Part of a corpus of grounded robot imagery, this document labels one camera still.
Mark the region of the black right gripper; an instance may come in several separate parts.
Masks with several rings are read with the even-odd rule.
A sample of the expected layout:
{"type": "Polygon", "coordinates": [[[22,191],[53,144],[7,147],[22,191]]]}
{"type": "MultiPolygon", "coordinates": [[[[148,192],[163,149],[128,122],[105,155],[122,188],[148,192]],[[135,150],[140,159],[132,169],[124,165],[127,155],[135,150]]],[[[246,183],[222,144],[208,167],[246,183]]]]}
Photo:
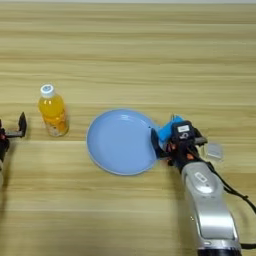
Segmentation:
{"type": "Polygon", "coordinates": [[[207,139],[194,127],[195,137],[189,140],[174,141],[169,139],[164,147],[159,145],[157,132],[151,129],[151,143],[158,159],[168,159],[168,165],[176,167],[179,171],[190,163],[202,162],[197,146],[203,146],[207,139]]]}

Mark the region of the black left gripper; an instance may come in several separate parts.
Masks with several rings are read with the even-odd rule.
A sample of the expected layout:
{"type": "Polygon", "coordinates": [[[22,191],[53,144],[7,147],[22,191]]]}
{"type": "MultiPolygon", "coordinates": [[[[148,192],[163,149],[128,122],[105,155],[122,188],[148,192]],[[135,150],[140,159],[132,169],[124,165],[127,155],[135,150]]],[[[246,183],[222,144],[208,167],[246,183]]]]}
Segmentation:
{"type": "Polygon", "coordinates": [[[19,131],[6,131],[2,127],[2,122],[0,120],[0,160],[3,161],[5,158],[5,154],[8,151],[10,147],[10,138],[16,138],[19,137],[20,134],[22,137],[25,136],[26,130],[27,130],[27,121],[26,121],[26,116],[25,113],[22,113],[19,118],[19,131]]]}

